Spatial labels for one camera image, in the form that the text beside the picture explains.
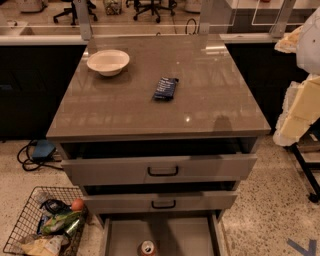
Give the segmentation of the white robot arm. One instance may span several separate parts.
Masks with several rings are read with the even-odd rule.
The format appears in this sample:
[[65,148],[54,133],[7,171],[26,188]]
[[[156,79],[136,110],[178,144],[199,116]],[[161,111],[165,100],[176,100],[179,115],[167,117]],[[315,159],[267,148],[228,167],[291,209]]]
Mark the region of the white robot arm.
[[308,73],[303,82],[288,87],[273,135],[275,144],[291,146],[320,118],[320,7],[275,49],[295,53],[297,66]]

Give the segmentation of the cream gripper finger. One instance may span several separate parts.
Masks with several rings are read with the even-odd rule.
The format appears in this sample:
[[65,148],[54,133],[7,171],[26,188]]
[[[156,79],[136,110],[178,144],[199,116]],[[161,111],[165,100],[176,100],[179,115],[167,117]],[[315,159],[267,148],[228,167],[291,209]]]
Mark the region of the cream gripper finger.
[[309,75],[302,83],[292,81],[286,91],[273,141],[291,146],[320,118],[320,76]]
[[276,43],[274,49],[282,53],[295,53],[297,51],[301,31],[302,26],[299,26],[292,32],[288,33]]

